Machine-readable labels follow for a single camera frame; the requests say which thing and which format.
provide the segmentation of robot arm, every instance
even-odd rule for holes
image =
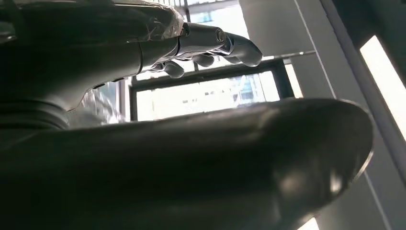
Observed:
[[[249,40],[218,27],[183,23],[160,5],[73,2],[40,1],[17,4],[19,11],[0,10],[0,22],[14,27],[5,32],[10,40],[0,43],[2,100],[35,99],[70,111],[89,89],[109,81],[145,71],[181,77],[184,71],[173,59],[209,66],[220,55],[256,66],[262,58]]]

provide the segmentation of plastic wrap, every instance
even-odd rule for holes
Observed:
[[[86,93],[80,105],[67,113],[67,118],[71,128],[125,122],[122,115],[100,90],[91,90]]]
[[[4,0],[0,43],[100,46],[179,36],[183,17],[145,0]]]

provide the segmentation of window frame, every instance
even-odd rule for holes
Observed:
[[[168,88],[174,86],[188,85],[205,81],[233,78],[243,75],[259,74],[270,71],[273,75],[276,89],[280,99],[294,97],[293,89],[286,72],[282,58],[264,60],[257,67],[247,67],[244,64],[205,69],[200,71],[187,72],[178,79],[170,76],[137,80],[134,76],[129,86],[130,92],[130,117],[131,121],[138,120],[137,93],[147,90]]]

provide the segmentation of dark metallic body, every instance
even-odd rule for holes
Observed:
[[[262,54],[245,38],[192,23],[162,41],[55,39],[44,48],[30,43],[24,14],[5,9],[17,30],[0,45],[2,229],[295,230],[371,157],[368,115],[336,100],[66,130],[64,113],[107,81],[151,69],[179,77],[174,58],[256,66]]]

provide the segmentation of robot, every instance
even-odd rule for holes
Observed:
[[[0,5],[4,229],[295,230],[372,156],[372,123],[331,99],[259,103],[153,122],[68,129],[84,94],[145,71],[183,75],[261,51],[141,0]]]

